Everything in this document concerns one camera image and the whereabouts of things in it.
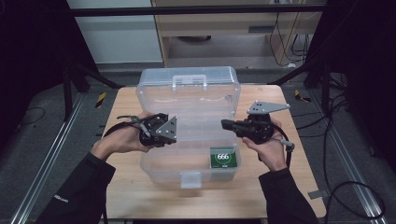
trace black sleeve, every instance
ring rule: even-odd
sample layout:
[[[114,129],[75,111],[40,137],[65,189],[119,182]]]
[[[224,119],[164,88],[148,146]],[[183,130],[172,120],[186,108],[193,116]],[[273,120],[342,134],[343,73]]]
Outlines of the black sleeve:
[[[116,169],[91,153],[50,200],[36,223],[99,223],[106,188]]]
[[[268,223],[318,223],[314,210],[298,190],[289,168],[259,177],[267,200]]]

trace hand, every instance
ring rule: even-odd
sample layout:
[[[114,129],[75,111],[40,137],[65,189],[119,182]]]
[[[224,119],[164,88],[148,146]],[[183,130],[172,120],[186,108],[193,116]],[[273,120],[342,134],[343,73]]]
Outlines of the hand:
[[[280,127],[281,123],[276,119],[271,119],[271,121]],[[282,139],[282,134],[274,130],[274,134],[272,136],[274,140],[269,140],[260,145],[256,145],[252,140],[248,139],[247,137],[243,137],[242,141],[247,145],[247,147],[255,150],[262,162],[270,169],[270,171],[279,171],[283,170],[287,167],[285,162],[285,152],[283,145],[275,140],[275,139]]]
[[[139,118],[145,118],[151,113],[144,111],[137,115]],[[124,153],[130,151],[148,152],[152,147],[145,147],[139,140],[140,131],[134,127],[125,127],[116,130],[114,133],[97,141],[91,150],[95,157],[106,161],[108,157],[116,152]]]

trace metal rail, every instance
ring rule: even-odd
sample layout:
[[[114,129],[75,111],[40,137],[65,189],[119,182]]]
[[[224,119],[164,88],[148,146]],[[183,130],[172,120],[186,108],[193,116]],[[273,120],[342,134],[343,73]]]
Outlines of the metal rail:
[[[69,120],[65,121],[61,127],[61,130],[58,132],[52,146],[47,154],[46,158],[43,161],[37,175],[35,176],[35,180],[27,191],[23,201],[21,202],[18,210],[14,213],[11,224],[23,224],[26,222],[27,218],[32,211],[33,206],[35,205],[35,201],[39,193],[41,192],[47,177],[50,174],[53,164],[58,157],[59,152],[61,151],[62,146],[64,145],[64,141],[67,135],[70,132],[71,127],[73,126],[74,121],[76,120],[76,116],[78,111],[81,108],[82,101],[84,99],[85,93],[79,93],[74,104],[74,110],[71,114]]]
[[[318,93],[315,91],[309,91],[313,102],[316,104],[317,108],[319,111],[321,111],[321,106],[320,106],[320,97],[318,96]],[[334,148],[335,151],[338,155],[338,158],[340,159],[341,163],[344,166],[344,169],[346,171],[346,174],[349,177],[349,180],[352,181],[357,181],[361,182],[363,184],[366,184],[363,176],[361,175],[361,172],[359,171],[358,167],[356,166],[355,162],[352,160],[350,157],[349,153],[347,152],[347,148],[343,143],[343,140],[341,139],[341,136],[338,134],[337,130],[335,127],[332,127],[329,131],[330,139],[334,143]],[[370,217],[375,217],[381,214],[381,208],[378,205],[375,196],[373,193],[364,187],[361,186],[354,186],[354,190],[356,194],[358,195],[361,205],[363,206],[364,211],[366,212],[367,216]],[[373,219],[371,220],[373,224],[386,224],[388,223],[385,217],[381,217],[379,219]]]

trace clear plastic storage box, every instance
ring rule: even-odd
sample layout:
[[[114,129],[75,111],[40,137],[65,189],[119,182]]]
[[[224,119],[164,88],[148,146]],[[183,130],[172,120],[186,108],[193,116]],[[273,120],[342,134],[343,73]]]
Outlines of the clear plastic storage box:
[[[177,142],[142,154],[141,167],[153,182],[202,182],[233,179],[240,165],[235,134],[221,128],[233,119],[240,85],[231,67],[144,70],[136,94],[144,110],[177,116]]]

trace green label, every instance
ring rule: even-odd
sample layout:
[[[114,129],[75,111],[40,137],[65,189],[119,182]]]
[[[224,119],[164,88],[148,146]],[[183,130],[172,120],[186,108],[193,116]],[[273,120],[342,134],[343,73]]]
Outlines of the green label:
[[[210,148],[210,167],[211,168],[230,168],[237,167],[235,151],[231,147]]]

